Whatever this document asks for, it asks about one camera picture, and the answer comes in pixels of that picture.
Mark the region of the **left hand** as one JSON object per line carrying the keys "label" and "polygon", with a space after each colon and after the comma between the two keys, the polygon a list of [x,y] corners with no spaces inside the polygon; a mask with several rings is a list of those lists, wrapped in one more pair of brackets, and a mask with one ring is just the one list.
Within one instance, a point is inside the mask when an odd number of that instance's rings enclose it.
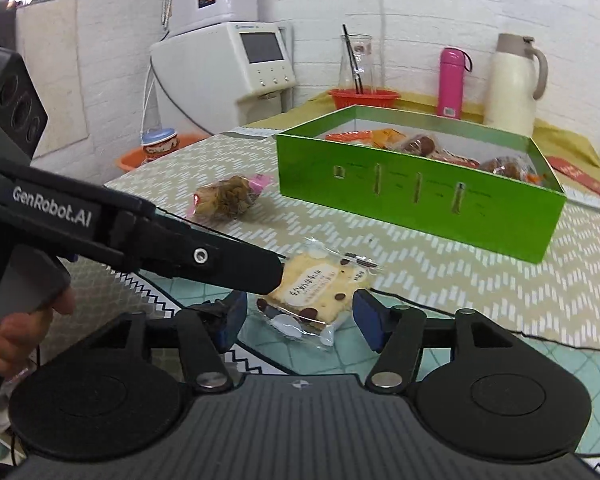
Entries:
{"label": "left hand", "polygon": [[20,373],[48,334],[54,315],[72,315],[75,308],[76,297],[69,286],[43,310],[6,316],[0,324],[0,376]]}

